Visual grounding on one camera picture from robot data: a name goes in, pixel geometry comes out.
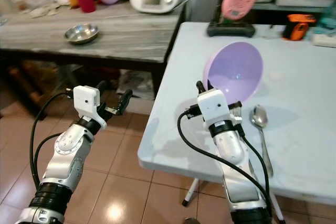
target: stainless steel spoon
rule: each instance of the stainless steel spoon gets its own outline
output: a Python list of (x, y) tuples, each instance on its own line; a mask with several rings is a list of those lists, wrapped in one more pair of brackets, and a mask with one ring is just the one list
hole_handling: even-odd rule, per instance
[(273, 177), (273, 168), (271, 161), (268, 156), (268, 151), (266, 147), (266, 142), (265, 142), (265, 136), (264, 136), (264, 131), (263, 128), (267, 126), (268, 119), (267, 119), (267, 114), (265, 108), (263, 108), (260, 105), (257, 105), (254, 107), (254, 109), (251, 111), (250, 114), (250, 120), (252, 124), (259, 129), (260, 135), (261, 135), (261, 149), (262, 149), (262, 158), (265, 162), (266, 169), (268, 176)]

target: tiled floor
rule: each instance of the tiled floor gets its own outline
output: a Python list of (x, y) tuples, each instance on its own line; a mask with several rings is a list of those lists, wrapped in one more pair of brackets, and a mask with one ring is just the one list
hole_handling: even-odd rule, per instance
[[(14, 223), (29, 204), (34, 185), (28, 166), (32, 118), (18, 103), (1, 110), (0, 224)], [(39, 123), (36, 139), (64, 131), (76, 119), (70, 101), (59, 100)], [(181, 202), (192, 179), (138, 165), (137, 149), (148, 116), (126, 114), (110, 120), (96, 136), (82, 179), (66, 212), (67, 224), (178, 224), (197, 218), (202, 224), (231, 223), (221, 185), (201, 183), (191, 204)], [(42, 175), (53, 142), (40, 152)], [(278, 197), (288, 224), (336, 224), (336, 207)]]

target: orange device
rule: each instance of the orange device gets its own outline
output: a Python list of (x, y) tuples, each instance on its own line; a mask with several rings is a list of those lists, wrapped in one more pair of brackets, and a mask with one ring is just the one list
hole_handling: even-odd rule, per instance
[(311, 24), (316, 22), (313, 15), (291, 14), (282, 33), (282, 38), (287, 40), (302, 40)]

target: gray table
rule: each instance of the gray table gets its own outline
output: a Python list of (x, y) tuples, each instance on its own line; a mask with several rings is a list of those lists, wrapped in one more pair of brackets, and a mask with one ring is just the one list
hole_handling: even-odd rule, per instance
[[(189, 148), (177, 131), (177, 117), (196, 104), (197, 80), (206, 61), (222, 47), (237, 41), (254, 45), (264, 61), (257, 92), (243, 104), (243, 127), (249, 141), (261, 151), (260, 136), (249, 122), (256, 104), (268, 113), (265, 137), (274, 177), (274, 193), (336, 205), (336, 49), (316, 47), (309, 41), (264, 39), (266, 25), (256, 26), (253, 38), (212, 37), (207, 23), (183, 23), (138, 151), (148, 169), (222, 182), (217, 162)], [(196, 146), (215, 153), (215, 146), (199, 116), (184, 118), (182, 129)], [(260, 181), (262, 169), (250, 159)]]
[[(128, 2), (98, 6), (97, 11), (88, 14), (80, 9), (62, 8), (55, 16), (36, 19), (27, 14), (12, 15), (7, 24), (0, 27), (1, 65), (4, 68), (16, 60), (33, 59), (61, 65), (76, 63), (149, 71), (156, 94), (183, 19), (183, 9), (165, 15), (143, 14), (135, 11)], [(99, 37), (81, 46), (67, 43), (65, 31), (79, 23), (97, 25)], [(23, 96), (17, 83), (10, 82)], [(38, 108), (27, 100), (25, 103), (36, 114)]]

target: metal bowl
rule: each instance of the metal bowl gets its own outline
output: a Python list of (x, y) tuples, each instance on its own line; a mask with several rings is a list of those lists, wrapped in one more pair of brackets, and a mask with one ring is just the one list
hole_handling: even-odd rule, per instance
[(84, 44), (94, 40), (98, 32), (97, 26), (92, 24), (80, 24), (67, 30), (64, 36), (66, 40), (72, 44)]

